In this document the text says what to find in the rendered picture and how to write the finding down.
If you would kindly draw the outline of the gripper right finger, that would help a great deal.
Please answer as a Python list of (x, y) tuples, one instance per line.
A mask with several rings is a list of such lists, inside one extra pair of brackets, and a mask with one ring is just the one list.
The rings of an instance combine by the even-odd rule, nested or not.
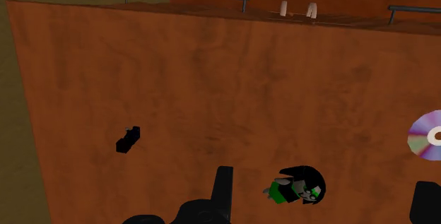
[(409, 219), (412, 224), (441, 224), (441, 186), (417, 181)]

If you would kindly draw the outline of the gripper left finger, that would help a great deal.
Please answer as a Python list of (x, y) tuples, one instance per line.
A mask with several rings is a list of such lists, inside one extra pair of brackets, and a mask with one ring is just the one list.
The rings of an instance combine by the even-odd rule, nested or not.
[(210, 199), (184, 202), (170, 224), (231, 224), (233, 167), (216, 170)]

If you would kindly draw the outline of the shiny compact disc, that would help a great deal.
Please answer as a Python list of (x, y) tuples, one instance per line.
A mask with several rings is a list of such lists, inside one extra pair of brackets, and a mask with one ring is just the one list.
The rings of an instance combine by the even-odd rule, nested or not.
[(408, 131), (407, 143), (420, 158), (441, 161), (441, 110), (419, 117)]

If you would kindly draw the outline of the black-haired doll in green dress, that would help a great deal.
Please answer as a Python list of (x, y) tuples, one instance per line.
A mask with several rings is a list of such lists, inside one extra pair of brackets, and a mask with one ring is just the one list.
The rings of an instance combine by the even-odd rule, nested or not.
[(275, 178), (271, 185), (263, 190), (267, 198), (275, 203), (293, 203), (301, 200), (302, 204), (318, 204), (324, 198), (326, 183), (322, 174), (314, 167), (287, 167), (279, 173), (286, 177)]

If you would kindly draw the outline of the small black block-shaped object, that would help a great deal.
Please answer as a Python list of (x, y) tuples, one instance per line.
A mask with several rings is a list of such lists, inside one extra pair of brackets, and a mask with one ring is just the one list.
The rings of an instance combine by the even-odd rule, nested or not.
[(126, 128), (125, 131), (125, 135), (116, 142), (116, 151), (118, 153), (127, 153), (141, 137), (139, 126)]

